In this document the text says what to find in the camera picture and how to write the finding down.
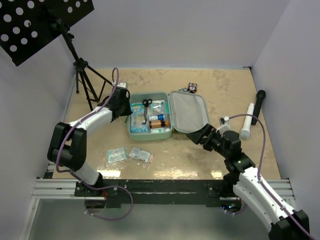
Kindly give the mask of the blue cotton swab bag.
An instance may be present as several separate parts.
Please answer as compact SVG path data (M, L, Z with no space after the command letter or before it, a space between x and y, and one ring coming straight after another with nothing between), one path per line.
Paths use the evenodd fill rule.
M132 103L130 107L132 112L130 131L132 133L149 133L149 120L145 120L145 106L142 103Z

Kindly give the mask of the black handled scissors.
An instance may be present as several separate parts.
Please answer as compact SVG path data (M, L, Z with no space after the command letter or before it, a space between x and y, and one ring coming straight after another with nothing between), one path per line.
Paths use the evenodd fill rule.
M143 125L145 125L147 123L147 120L148 120L148 107L149 105L151 105L153 102L152 99L144 99L142 101L142 104L144 106L144 112L143 112L143 117L144 117L144 121L143 121Z

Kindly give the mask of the mint green medicine case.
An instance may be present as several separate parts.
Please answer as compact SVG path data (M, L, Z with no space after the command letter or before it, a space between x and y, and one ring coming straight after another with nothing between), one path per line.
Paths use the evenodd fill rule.
M133 141L155 141L165 140L171 137L172 131L188 134L200 130L206 124L210 123L210 116L206 102L202 96L181 91L166 92L140 92L130 95L130 105L133 103L142 103L145 99L164 100L169 103L169 114L165 115L165 121L169 121L169 132L164 133L132 133L131 132L131 115L127 117L127 130ZM151 112L151 104L147 109L147 117L150 126L149 116L155 115Z

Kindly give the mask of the white plastic bottle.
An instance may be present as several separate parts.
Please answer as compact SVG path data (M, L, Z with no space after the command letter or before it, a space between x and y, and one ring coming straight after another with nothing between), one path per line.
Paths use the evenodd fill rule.
M157 133L167 133L170 131L170 128L160 127L160 128L151 128L150 133L151 134L157 134Z

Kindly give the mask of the brown bottle orange cap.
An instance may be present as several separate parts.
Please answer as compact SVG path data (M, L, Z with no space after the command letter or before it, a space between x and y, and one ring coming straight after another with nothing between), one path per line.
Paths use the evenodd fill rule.
M149 126L151 129L168 127L170 125L167 120L153 120L149 122Z

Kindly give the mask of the teal clear zip bag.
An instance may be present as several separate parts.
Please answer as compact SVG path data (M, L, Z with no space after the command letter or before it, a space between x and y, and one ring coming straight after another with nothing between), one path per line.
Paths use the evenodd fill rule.
M125 147L110 149L107 151L107 162L116 163L127 159Z

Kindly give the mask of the white gauze pack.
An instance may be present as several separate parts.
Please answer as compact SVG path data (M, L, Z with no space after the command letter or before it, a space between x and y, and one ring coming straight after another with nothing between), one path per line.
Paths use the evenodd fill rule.
M157 109L157 108L163 108L165 105L165 100L155 100L151 103L151 108L152 109Z

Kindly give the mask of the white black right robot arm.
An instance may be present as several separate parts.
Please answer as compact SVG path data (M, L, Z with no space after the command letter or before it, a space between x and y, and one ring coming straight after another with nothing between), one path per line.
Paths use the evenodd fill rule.
M220 133L210 124L186 135L204 150L224 157L228 174L223 177L223 192L237 196L264 224L271 240L309 240L309 217L295 210L262 177L253 161L243 152L239 134L232 130Z

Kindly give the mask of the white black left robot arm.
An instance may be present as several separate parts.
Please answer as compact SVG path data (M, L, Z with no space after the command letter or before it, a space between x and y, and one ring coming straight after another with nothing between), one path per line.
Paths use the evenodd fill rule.
M86 191L99 196L104 184L101 174L86 161L87 138L119 117L131 115L130 92L116 86L111 95L98 104L90 113L70 123L55 125L47 159L55 163L58 173L69 173L86 183Z

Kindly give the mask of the white microphone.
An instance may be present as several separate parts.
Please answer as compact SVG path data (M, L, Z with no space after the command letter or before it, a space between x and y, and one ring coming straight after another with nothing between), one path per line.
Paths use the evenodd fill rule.
M243 127L240 131L240 138L243 140L247 140L250 137L251 134L251 123L252 123L252 115L254 113L254 108L255 105L254 103L250 103L248 108L247 108L247 112L246 112L246 116L244 119L244 123L243 123Z

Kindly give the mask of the blue owl number block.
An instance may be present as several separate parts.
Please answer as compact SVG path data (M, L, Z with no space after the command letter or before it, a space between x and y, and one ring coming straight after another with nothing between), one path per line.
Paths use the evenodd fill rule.
M179 89L178 91L179 92L188 92L188 89L186 87L184 87L184 88Z

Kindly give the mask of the clear flat sachet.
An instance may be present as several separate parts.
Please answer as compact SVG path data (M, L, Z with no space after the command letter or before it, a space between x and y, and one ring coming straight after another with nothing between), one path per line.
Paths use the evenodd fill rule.
M147 164L152 159L153 154L140 148L133 147L130 150L128 157L132 160Z

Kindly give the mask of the black microphone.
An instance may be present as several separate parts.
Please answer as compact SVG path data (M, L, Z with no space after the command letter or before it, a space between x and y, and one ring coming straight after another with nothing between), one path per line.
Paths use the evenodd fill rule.
M263 104L265 97L266 97L266 92L263 89L259 90L256 94L256 102L255 102L254 110L253 110L253 114L252 114L255 117L253 117L251 120L252 126L255 126L257 124L259 114L260 114L262 104Z

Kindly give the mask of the black music stand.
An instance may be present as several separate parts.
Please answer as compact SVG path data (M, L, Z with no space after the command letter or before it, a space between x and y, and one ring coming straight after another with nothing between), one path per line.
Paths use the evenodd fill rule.
M91 0L2 0L0 2L0 46L19 66L62 36L74 58L76 84L82 84L89 104L99 103L86 73L91 70L104 84L112 82L79 57L73 45L70 28L94 10Z

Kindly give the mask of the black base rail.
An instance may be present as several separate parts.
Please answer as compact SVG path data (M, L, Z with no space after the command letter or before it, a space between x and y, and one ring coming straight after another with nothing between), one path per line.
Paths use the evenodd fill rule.
M87 200L106 201L107 208L122 204L136 205L204 205L238 211L243 203L223 180L195 179L100 179L93 190L77 182L74 195Z

